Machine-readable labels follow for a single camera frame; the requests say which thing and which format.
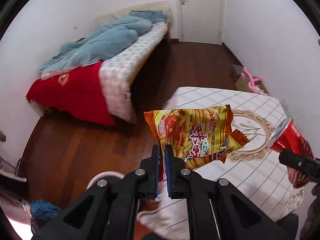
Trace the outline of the red soda can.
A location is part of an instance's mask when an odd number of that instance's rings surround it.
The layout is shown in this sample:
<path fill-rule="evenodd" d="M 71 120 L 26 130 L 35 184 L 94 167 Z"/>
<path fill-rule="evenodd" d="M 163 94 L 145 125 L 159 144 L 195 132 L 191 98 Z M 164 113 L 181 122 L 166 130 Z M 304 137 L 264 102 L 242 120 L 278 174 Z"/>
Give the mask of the red soda can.
<path fill-rule="evenodd" d="M 309 142 L 305 139 L 293 118 L 286 118 L 277 126 L 269 137 L 268 147 L 278 153 L 287 151 L 299 157 L 316 160 Z M 310 181 L 310 176 L 306 173 L 287 164 L 285 166 L 287 166 L 289 182 L 295 189 L 304 187 Z"/>

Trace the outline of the white door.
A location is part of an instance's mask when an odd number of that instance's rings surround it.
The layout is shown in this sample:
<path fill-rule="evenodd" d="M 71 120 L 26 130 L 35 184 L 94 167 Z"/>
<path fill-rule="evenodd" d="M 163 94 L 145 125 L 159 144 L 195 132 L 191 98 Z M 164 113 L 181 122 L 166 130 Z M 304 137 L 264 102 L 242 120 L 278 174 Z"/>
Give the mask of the white door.
<path fill-rule="evenodd" d="M 180 0 L 182 40 L 220 43 L 221 0 Z"/>

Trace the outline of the patterned white tablecloth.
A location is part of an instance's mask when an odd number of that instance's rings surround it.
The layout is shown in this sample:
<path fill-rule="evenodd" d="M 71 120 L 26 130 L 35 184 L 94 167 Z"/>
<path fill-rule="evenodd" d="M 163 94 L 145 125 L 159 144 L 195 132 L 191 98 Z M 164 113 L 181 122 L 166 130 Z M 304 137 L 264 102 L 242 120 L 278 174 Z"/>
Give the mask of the patterned white tablecloth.
<path fill-rule="evenodd" d="M 204 179 L 225 178 L 283 230 L 282 239 L 295 239 L 303 189 L 295 189 L 279 154 L 268 147 L 272 132 L 287 117 L 274 97 L 217 88 L 181 87 L 176 89 L 164 109 L 203 109 L 230 105 L 232 128 L 242 131 L 249 143 L 226 156 L 223 163 L 212 161 L 193 171 Z M 160 180 L 160 206 L 143 211 L 138 221 L 152 230 L 148 239 L 190 239 L 187 202 L 171 199 L 167 179 Z"/>

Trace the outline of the red blanket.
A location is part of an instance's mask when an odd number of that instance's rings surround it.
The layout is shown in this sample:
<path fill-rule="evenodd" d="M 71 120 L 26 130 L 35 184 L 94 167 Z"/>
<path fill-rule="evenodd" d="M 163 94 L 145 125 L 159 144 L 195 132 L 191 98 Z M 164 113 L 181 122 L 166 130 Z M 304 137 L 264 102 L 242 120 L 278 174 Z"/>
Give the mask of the red blanket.
<path fill-rule="evenodd" d="M 46 80 L 38 79 L 26 98 L 44 107 L 67 111 L 79 120 L 114 125 L 100 85 L 101 64 L 99 61 Z"/>

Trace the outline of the pink clothes hanger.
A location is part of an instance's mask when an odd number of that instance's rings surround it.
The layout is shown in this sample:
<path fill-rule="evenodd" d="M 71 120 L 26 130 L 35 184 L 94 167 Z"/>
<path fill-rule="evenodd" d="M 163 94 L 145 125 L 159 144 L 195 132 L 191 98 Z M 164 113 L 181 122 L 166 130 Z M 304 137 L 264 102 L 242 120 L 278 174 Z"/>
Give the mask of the pink clothes hanger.
<path fill-rule="evenodd" d="M 246 67 L 242 68 L 241 76 L 244 79 L 248 78 L 247 86 L 251 92 L 259 95 L 269 96 L 269 93 L 263 84 L 262 77 L 252 76 Z"/>

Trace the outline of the blue jacket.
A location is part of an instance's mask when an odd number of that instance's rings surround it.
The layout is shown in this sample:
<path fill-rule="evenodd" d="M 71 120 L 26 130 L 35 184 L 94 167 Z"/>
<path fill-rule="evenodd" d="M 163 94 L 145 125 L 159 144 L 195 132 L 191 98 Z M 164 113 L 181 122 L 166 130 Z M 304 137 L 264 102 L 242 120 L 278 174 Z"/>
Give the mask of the blue jacket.
<path fill-rule="evenodd" d="M 45 200 L 31 202 L 32 219 L 50 220 L 61 212 L 61 208 Z"/>

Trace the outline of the orange snack bag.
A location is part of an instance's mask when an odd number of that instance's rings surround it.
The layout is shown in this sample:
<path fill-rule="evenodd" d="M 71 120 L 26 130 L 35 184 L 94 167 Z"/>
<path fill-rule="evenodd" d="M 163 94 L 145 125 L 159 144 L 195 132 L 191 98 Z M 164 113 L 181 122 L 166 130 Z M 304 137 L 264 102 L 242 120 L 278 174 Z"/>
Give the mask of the orange snack bag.
<path fill-rule="evenodd" d="M 166 180 L 165 147 L 184 161 L 185 168 L 195 170 L 212 161 L 226 161 L 226 156 L 243 148 L 249 139 L 232 128 L 230 105 L 203 109 L 165 109 L 144 113 L 160 147 L 160 180 Z"/>

